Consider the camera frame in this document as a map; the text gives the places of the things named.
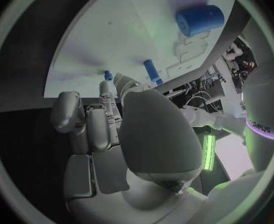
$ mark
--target green led light strip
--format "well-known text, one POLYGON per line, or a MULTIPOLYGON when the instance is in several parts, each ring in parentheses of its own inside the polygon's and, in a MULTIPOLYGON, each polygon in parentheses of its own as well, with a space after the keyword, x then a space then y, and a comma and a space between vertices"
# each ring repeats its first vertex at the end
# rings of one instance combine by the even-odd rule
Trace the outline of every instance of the green led light strip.
POLYGON ((205 135, 203 142, 203 170, 213 170, 214 156, 215 135, 205 135))

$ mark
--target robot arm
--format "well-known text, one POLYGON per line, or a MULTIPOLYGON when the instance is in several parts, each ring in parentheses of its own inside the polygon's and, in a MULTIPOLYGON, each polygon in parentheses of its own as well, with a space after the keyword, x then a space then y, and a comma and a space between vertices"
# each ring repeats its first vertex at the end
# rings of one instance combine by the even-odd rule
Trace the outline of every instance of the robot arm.
POLYGON ((244 137, 246 120, 243 118, 235 118, 228 114, 208 113, 205 110, 191 106, 186 106, 181 111, 192 127, 209 126, 216 130, 223 129, 244 137))

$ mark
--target blue object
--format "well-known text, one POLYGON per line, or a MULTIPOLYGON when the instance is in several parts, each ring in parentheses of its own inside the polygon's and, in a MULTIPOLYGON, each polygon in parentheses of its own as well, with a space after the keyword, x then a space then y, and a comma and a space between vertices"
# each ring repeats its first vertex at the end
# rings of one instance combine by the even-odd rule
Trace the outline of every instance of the blue object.
POLYGON ((176 22, 181 32, 190 37, 221 27, 225 23, 225 17, 217 6, 206 5, 177 13, 176 22))
POLYGON ((111 74, 111 72, 105 71, 105 72, 104 72, 104 79, 105 79, 106 81, 112 81, 112 80, 113 80, 113 75, 111 74))
POLYGON ((161 79, 159 77, 159 74, 158 74, 157 70, 155 69, 155 66, 154 66, 152 60, 145 61, 144 66, 145 66, 146 71, 149 75, 149 78, 152 82, 157 82, 158 80, 161 79))
POLYGON ((162 79, 157 80, 157 85, 158 86, 162 86, 164 84, 164 82, 162 81, 162 79))

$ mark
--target green glowing light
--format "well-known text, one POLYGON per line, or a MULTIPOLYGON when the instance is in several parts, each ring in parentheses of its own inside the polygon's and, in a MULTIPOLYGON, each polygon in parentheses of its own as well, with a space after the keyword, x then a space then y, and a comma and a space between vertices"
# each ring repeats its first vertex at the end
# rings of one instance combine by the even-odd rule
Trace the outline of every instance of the green glowing light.
POLYGON ((205 135, 203 142, 203 170, 213 170, 214 155, 215 135, 205 135))

